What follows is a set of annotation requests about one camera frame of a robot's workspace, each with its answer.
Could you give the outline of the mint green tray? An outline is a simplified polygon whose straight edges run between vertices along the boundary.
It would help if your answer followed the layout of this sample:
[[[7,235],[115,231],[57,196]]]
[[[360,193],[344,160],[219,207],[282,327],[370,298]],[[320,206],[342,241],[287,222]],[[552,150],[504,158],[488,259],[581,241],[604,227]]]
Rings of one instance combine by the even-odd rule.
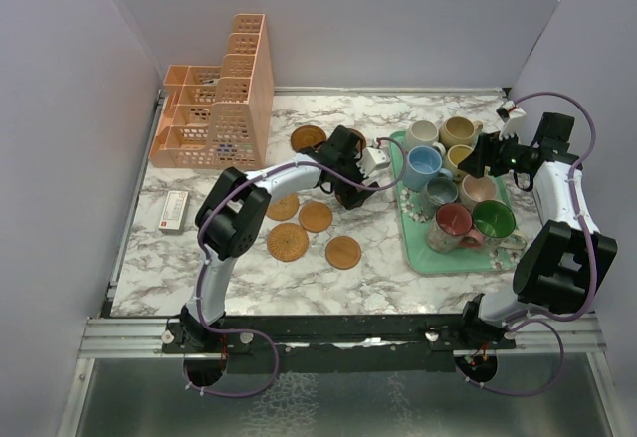
[[[496,273],[512,270],[524,252],[525,242],[521,232],[507,238],[516,249],[499,247],[496,250],[481,248],[472,250],[457,248],[449,253],[438,253],[426,243],[426,235],[432,219],[422,212],[419,194],[406,188],[402,182],[395,186],[402,242],[409,266],[421,275],[454,275],[463,273]]]

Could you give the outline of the brown ringed wooden coaster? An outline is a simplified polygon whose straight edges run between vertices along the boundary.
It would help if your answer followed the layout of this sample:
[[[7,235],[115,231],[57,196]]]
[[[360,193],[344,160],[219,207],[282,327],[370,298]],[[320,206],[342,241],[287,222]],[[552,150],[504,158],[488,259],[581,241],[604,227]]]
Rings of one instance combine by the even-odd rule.
[[[307,147],[315,147],[326,141],[322,128],[315,125],[302,125],[296,128],[290,137],[290,144],[295,152]]]

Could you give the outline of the peach mesh file organizer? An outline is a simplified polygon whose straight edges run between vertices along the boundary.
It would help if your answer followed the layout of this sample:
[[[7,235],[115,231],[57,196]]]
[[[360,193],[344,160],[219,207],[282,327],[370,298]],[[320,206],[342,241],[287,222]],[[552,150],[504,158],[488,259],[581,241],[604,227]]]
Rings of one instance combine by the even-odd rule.
[[[171,65],[149,160],[156,168],[265,166],[275,84],[264,14],[233,18],[218,66]]]

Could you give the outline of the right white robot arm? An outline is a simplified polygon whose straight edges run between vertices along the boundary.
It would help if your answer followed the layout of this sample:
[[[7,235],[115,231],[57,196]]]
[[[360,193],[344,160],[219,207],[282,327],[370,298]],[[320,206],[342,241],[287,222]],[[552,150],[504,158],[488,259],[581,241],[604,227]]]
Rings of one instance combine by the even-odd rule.
[[[510,287],[466,302],[457,336],[466,347],[500,341],[512,322],[542,315],[560,322],[587,313],[617,254],[587,210],[582,160],[569,153],[575,119],[542,115],[531,144],[506,130],[481,133],[461,170],[474,177],[508,172],[530,179],[542,228],[520,258]]]

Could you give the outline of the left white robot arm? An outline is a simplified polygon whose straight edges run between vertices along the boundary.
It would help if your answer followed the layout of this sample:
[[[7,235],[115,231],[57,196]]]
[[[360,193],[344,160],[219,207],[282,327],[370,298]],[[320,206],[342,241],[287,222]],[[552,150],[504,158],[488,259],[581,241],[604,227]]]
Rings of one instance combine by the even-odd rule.
[[[209,351],[219,342],[216,324],[225,314],[233,268],[254,244],[271,205],[329,184],[330,192],[351,210],[379,188],[376,182],[364,181],[387,166],[389,158],[377,144],[361,149],[360,143],[357,135],[340,126],[320,147],[306,147],[280,165],[249,172],[230,167],[221,173],[195,218],[203,260],[179,317],[194,349]]]

